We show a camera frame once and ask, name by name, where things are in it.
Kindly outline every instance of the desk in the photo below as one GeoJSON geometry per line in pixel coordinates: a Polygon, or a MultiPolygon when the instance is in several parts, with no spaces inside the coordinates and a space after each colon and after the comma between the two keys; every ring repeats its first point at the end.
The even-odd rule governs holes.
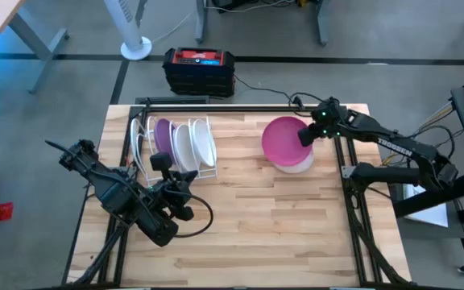
{"type": "MultiPolygon", "coordinates": [[[[368,113],[364,104],[350,108],[368,113]]],[[[120,163],[130,109],[130,106],[108,109],[98,152],[102,163],[109,167],[120,163]]],[[[217,147],[218,177],[195,180],[191,191],[211,204],[215,219],[205,233],[193,238],[175,238],[165,247],[156,246],[133,226],[122,269],[123,287],[358,285],[333,140],[315,141],[313,167],[289,175],[276,170],[264,157],[260,136],[271,120],[292,113],[151,115],[178,124],[188,118],[209,116],[217,147]]],[[[149,158],[147,146],[144,142],[145,162],[149,158]]],[[[376,144],[355,142],[355,146],[359,162],[380,164],[376,144]]],[[[385,185],[375,187],[387,192],[385,185]]],[[[189,203],[195,218],[179,222],[181,233],[199,230],[209,218],[205,207],[197,201],[189,203]]],[[[392,203],[367,192],[367,204],[376,244],[399,274],[409,279],[392,203]]],[[[80,277],[101,250],[108,219],[109,214],[97,199],[87,200],[73,243],[68,282],[80,277]]],[[[370,277],[366,249],[362,249],[362,256],[370,277]]],[[[110,279],[115,260],[114,252],[110,256],[110,279]]]]}
{"type": "Polygon", "coordinates": [[[0,33],[6,25],[10,26],[16,35],[39,57],[41,68],[34,84],[28,90],[29,93],[36,93],[46,72],[48,71],[53,56],[60,49],[63,39],[68,38],[67,31],[62,28],[56,33],[50,44],[44,43],[39,36],[28,26],[24,19],[19,15],[18,9],[24,0],[0,0],[0,33]]]}
{"type": "MultiPolygon", "coordinates": [[[[326,9],[330,0],[317,0],[315,5],[315,15],[317,20],[317,37],[318,43],[325,46],[328,42],[327,30],[325,27],[326,9]]],[[[197,0],[197,26],[195,32],[195,40],[197,43],[203,43],[205,38],[205,30],[207,26],[207,10],[205,6],[210,4],[210,0],[197,0]]]]}

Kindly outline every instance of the white plate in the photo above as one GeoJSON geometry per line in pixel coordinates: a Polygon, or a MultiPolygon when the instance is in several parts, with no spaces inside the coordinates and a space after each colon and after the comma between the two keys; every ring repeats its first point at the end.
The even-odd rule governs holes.
{"type": "Polygon", "coordinates": [[[209,126],[203,120],[196,120],[191,130],[194,151],[203,163],[214,166],[216,164],[216,143],[209,132],[209,126]]]}
{"type": "Polygon", "coordinates": [[[185,171],[198,170],[200,164],[197,164],[193,157],[193,149],[191,148],[191,138],[189,136],[189,126],[180,125],[175,130],[175,155],[182,168],[185,171]]]}

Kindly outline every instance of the white paper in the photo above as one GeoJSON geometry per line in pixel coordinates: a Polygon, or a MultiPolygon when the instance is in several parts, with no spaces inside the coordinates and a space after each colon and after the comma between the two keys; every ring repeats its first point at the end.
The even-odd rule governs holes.
{"type": "MultiPolygon", "coordinates": [[[[421,186],[412,186],[411,184],[406,184],[404,186],[404,198],[414,197],[424,191],[425,189],[421,186]]],[[[447,219],[447,208],[445,204],[437,205],[430,209],[424,209],[418,213],[409,214],[406,216],[406,218],[419,222],[427,222],[437,226],[449,227],[449,221],[447,219]]]]}

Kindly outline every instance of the dish rack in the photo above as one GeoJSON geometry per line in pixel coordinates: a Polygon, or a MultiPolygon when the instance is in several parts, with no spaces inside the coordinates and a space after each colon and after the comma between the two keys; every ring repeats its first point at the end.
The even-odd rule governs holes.
{"type": "MultiPolygon", "coordinates": [[[[213,157],[213,160],[214,160],[214,166],[203,169],[202,168],[202,163],[198,162],[198,158],[197,158],[195,148],[194,148],[194,145],[193,145],[194,144],[194,142],[193,142],[194,135],[191,134],[191,131],[193,130],[192,124],[194,124],[194,122],[196,122],[197,120],[201,120],[201,119],[194,119],[194,121],[191,118],[188,119],[191,152],[193,154],[193,160],[194,160],[195,164],[199,164],[199,165],[197,165],[197,167],[198,167],[198,169],[197,169],[198,170],[198,175],[195,177],[195,179],[205,179],[205,178],[216,177],[216,176],[218,176],[218,162],[217,162],[217,156],[216,156],[217,152],[212,149],[213,148],[213,144],[212,144],[213,136],[212,136],[212,131],[211,131],[211,129],[212,129],[211,122],[209,120],[209,116],[206,116],[205,122],[206,122],[208,132],[209,132],[209,143],[210,143],[210,147],[211,147],[212,157],[213,157]]],[[[150,150],[150,154],[154,155],[155,153],[158,152],[157,147],[153,146],[153,144],[155,142],[151,141],[152,140],[151,135],[154,134],[154,132],[155,132],[152,128],[155,128],[155,123],[156,122],[157,122],[157,120],[155,119],[155,117],[152,117],[152,116],[148,117],[147,123],[146,123],[146,130],[144,129],[143,125],[141,125],[141,123],[139,122],[139,120],[137,118],[134,118],[131,121],[131,125],[130,125],[130,145],[132,147],[132,155],[133,155],[134,161],[138,165],[137,167],[139,168],[141,173],[144,175],[144,179],[146,180],[148,186],[152,186],[153,181],[161,180],[163,177],[162,176],[160,176],[160,177],[151,177],[151,176],[149,176],[146,168],[144,167],[143,159],[141,158],[141,156],[139,154],[138,145],[139,145],[139,138],[143,137],[148,142],[148,148],[150,150]],[[136,126],[138,126],[137,129],[141,129],[142,132],[144,132],[144,134],[139,133],[139,130],[135,130],[136,126]]],[[[181,164],[179,163],[179,160],[178,160],[178,158],[176,156],[176,150],[175,150],[174,142],[173,142],[173,127],[176,128],[176,124],[173,121],[170,121],[169,122],[169,141],[171,143],[171,150],[172,150],[173,157],[174,157],[173,158],[174,162],[173,162],[173,165],[172,165],[172,169],[175,169],[176,171],[179,171],[179,172],[186,172],[186,170],[184,170],[183,166],[181,166],[181,164]]]]}

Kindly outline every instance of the battery pack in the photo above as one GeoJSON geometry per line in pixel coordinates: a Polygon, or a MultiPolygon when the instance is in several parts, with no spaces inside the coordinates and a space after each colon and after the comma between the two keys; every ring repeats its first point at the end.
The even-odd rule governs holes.
{"type": "Polygon", "coordinates": [[[183,95],[234,94],[234,56],[205,48],[171,48],[162,65],[171,91],[183,95]]]}

